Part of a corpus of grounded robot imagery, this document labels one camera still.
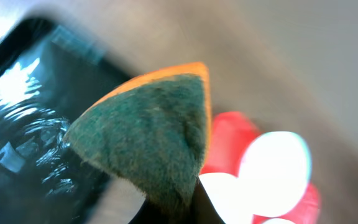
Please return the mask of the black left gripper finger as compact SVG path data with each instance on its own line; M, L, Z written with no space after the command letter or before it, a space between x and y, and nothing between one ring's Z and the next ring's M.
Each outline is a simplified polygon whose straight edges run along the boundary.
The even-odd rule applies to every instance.
M201 181L198 180L191 205L178 216L163 212L147 197L129 224L225 224L225 222L218 215Z

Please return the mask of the white plate back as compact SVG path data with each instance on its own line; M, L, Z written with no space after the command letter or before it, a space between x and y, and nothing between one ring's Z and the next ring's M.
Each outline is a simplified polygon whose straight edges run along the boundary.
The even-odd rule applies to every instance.
M288 213L305 194L311 169L309 147L299 134L273 131L257 137L239 168L250 212L263 217Z

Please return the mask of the orange green sponge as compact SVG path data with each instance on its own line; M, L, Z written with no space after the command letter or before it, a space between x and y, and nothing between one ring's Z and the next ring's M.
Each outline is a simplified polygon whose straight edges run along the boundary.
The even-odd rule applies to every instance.
M63 139L83 161L180 217L211 142L208 69L195 62L132 78L88 108Z

